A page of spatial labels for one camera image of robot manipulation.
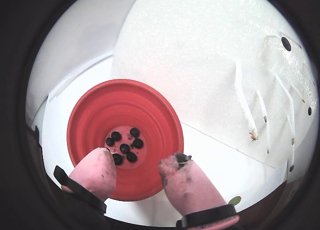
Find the white root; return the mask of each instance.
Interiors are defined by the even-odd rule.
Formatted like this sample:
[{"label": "white root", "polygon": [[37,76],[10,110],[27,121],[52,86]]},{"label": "white root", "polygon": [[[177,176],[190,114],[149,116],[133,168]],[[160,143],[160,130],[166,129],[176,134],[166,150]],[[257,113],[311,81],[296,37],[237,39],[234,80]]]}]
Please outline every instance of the white root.
[{"label": "white root", "polygon": [[271,146],[270,146],[270,126],[269,126],[269,121],[268,121],[268,116],[267,116],[267,109],[266,109],[264,99],[261,96],[259,89],[256,91],[256,94],[259,98],[261,113],[262,113],[263,119],[266,124],[266,152],[269,154]]},{"label": "white root", "polygon": [[299,97],[301,98],[302,102],[305,103],[304,97],[302,96],[302,94],[299,92],[299,90],[294,86],[293,83],[291,83],[291,87],[293,90],[295,90],[295,92],[299,95]]},{"label": "white root", "polygon": [[235,88],[235,94],[241,105],[244,117],[248,122],[249,133],[251,134],[252,140],[255,141],[258,139],[259,134],[258,134],[254,117],[251,114],[248,102],[246,100],[246,97],[242,88],[242,67],[241,67],[241,62],[239,60],[235,62],[234,88]]},{"label": "white root", "polygon": [[[287,119],[287,121],[289,123],[290,129],[291,129],[291,132],[292,132],[293,131],[293,126],[291,124],[289,116],[286,116],[286,119]],[[292,145],[291,168],[293,168],[294,164],[295,164],[295,139],[294,138],[291,138],[291,145]]]},{"label": "white root", "polygon": [[286,87],[284,86],[284,84],[282,83],[282,81],[280,80],[280,78],[278,77],[278,75],[276,73],[273,73],[275,79],[277,80],[277,82],[279,83],[280,87],[282,88],[282,90],[284,91],[284,93],[286,94],[286,96],[289,99],[289,104],[290,104],[290,127],[291,127],[291,141],[294,142],[295,140],[295,136],[296,136],[296,126],[295,126],[295,108],[294,108],[294,101],[290,95],[290,93],[288,92],[288,90],[286,89]]}]

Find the black seed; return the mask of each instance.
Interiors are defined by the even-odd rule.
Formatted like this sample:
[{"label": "black seed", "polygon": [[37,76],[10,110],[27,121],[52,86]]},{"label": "black seed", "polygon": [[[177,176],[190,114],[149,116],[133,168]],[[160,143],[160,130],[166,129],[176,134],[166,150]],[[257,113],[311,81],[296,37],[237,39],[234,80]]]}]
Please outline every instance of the black seed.
[{"label": "black seed", "polygon": [[114,153],[112,154],[113,157],[113,161],[115,165],[120,165],[123,163],[124,159],[122,158],[122,156],[118,153]]},{"label": "black seed", "polygon": [[123,154],[128,154],[130,152],[130,147],[128,144],[122,143],[119,147],[120,152],[122,152]]},{"label": "black seed", "polygon": [[133,141],[133,146],[136,148],[136,149],[140,149],[144,146],[144,142],[140,139],[140,138],[136,138],[134,141]]},{"label": "black seed", "polygon": [[288,41],[288,39],[286,39],[284,36],[281,38],[281,42],[284,46],[284,48],[290,52],[291,51],[291,45],[290,45],[290,42]]},{"label": "black seed", "polygon": [[135,161],[138,160],[138,157],[137,155],[134,153],[134,152],[129,152],[127,155],[126,155],[126,159],[130,162],[130,163],[134,163]]},{"label": "black seed", "polygon": [[115,141],[119,141],[121,139],[121,134],[118,131],[113,131],[111,133],[111,138]]},{"label": "black seed", "polygon": [[175,155],[176,161],[178,163],[185,163],[187,160],[189,160],[189,158],[187,157],[187,155],[183,154],[183,153],[176,153]]},{"label": "black seed", "polygon": [[134,137],[137,138],[140,135],[140,130],[136,127],[131,128],[130,134]]},{"label": "black seed", "polygon": [[107,137],[105,140],[105,143],[109,146],[112,147],[115,144],[115,140],[113,140],[111,137]]}]

